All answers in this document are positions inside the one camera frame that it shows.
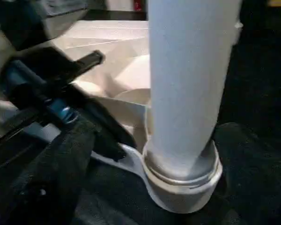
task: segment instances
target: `white base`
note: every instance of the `white base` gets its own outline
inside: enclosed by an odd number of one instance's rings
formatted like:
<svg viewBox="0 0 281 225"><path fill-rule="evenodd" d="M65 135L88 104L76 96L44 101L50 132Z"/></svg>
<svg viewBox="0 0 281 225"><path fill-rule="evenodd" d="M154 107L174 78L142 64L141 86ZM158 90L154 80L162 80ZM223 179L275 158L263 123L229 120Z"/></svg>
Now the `white base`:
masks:
<svg viewBox="0 0 281 225"><path fill-rule="evenodd" d="M209 201L222 174L222 165L219 163L215 168L213 177L210 178L209 182L201 186L171 185L158 179L147 168L144 162L145 154L142 155L136 149L126 145L122 145L122 147L127 156L118 162L102 157L95 152L92 153L92 157L101 162L137 174L145 183L153 201L161 208L170 212L186 214L202 209Z"/></svg>

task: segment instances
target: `white pipe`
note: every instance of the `white pipe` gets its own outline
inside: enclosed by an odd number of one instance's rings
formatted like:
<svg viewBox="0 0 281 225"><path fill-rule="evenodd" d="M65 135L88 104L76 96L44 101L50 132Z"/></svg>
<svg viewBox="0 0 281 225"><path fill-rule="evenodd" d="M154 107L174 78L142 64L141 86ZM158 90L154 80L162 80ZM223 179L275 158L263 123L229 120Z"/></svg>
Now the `white pipe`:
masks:
<svg viewBox="0 0 281 225"><path fill-rule="evenodd" d="M149 0L154 170L177 180L217 121L240 0Z"/></svg>

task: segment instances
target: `red object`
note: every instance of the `red object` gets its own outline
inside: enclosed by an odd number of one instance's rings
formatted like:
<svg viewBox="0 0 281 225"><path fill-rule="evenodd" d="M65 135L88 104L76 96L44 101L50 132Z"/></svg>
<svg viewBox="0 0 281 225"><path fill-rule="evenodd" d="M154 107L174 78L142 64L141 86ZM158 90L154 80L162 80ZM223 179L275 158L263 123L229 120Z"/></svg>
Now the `red object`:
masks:
<svg viewBox="0 0 281 225"><path fill-rule="evenodd" d="M141 0L134 0L134 10L137 12L142 11L142 2Z"/></svg>

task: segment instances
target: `black strap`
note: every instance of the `black strap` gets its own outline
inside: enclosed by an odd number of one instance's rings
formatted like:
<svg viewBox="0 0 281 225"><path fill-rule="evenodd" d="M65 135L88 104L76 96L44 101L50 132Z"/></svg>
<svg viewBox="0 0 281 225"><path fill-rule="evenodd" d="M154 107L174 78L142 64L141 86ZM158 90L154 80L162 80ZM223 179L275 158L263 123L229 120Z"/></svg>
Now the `black strap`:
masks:
<svg viewBox="0 0 281 225"><path fill-rule="evenodd" d="M80 116L29 164L6 194L0 224L70 224L85 178L96 130Z"/></svg>

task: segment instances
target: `white surface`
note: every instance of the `white surface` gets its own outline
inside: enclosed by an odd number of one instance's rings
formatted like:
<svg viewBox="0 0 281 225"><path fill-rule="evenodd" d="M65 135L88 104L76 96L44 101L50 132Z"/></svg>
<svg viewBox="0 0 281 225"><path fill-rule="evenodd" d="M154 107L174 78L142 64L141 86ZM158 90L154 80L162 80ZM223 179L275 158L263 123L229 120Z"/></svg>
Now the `white surface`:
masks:
<svg viewBox="0 0 281 225"><path fill-rule="evenodd" d="M147 21L78 21L67 33L69 38L129 40L148 36Z"/></svg>
<svg viewBox="0 0 281 225"><path fill-rule="evenodd" d="M164 176L191 177L210 139L235 40L239 2L148 2L154 127L150 161Z"/></svg>

